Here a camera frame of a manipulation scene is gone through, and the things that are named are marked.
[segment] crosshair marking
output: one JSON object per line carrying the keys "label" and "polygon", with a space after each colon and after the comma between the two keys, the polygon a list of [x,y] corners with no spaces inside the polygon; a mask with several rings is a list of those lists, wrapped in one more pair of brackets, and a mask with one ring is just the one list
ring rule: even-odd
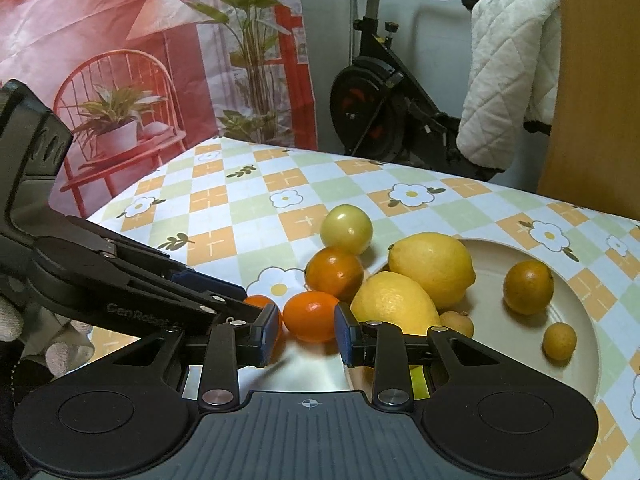
{"label": "crosshair marking", "polygon": [[299,404],[302,404],[305,408],[311,409],[316,407],[318,404],[322,404],[322,402],[318,402],[317,400],[309,397],[308,399],[305,399],[302,402],[299,402]]}

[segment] green tomato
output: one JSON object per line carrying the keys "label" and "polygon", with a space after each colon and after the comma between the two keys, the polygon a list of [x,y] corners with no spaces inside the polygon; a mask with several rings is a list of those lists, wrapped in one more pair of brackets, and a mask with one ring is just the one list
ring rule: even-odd
{"label": "green tomato", "polygon": [[367,214],[349,204],[331,209],[320,226],[320,238],[326,247],[340,247],[356,255],[367,250],[372,236],[373,224]]}

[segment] checkered tablecloth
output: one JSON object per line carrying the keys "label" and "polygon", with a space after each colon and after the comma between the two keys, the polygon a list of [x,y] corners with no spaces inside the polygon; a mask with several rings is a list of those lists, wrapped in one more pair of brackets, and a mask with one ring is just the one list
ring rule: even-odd
{"label": "checkered tablecloth", "polygon": [[[636,222],[466,178],[230,139],[183,153],[90,219],[283,307],[304,290],[302,269],[322,247],[319,223],[343,203],[373,222],[369,269],[378,268],[400,238],[438,231],[529,251],[564,277],[594,320],[602,359],[600,434],[584,472],[590,480],[640,478]],[[96,329],[94,342],[99,356],[128,340]],[[295,379],[283,383],[267,368],[271,379],[261,387],[347,387],[338,378],[339,357],[318,352],[297,362],[295,351],[285,354],[285,367],[298,363]],[[319,384],[324,372],[331,380]],[[245,376],[246,387],[258,380]]]}

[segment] poster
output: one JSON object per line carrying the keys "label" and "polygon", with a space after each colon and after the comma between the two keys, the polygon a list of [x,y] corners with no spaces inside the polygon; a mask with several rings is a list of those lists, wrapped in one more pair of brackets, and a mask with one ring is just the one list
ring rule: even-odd
{"label": "poster", "polygon": [[214,136],[316,149],[300,0],[0,0],[0,80],[74,133],[49,202],[86,218]]}

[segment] wooden panel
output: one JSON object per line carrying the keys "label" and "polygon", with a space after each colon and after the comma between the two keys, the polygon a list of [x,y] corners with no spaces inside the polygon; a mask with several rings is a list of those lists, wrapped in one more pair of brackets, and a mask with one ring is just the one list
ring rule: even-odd
{"label": "wooden panel", "polygon": [[640,219],[640,0],[561,0],[558,102],[538,193]]}

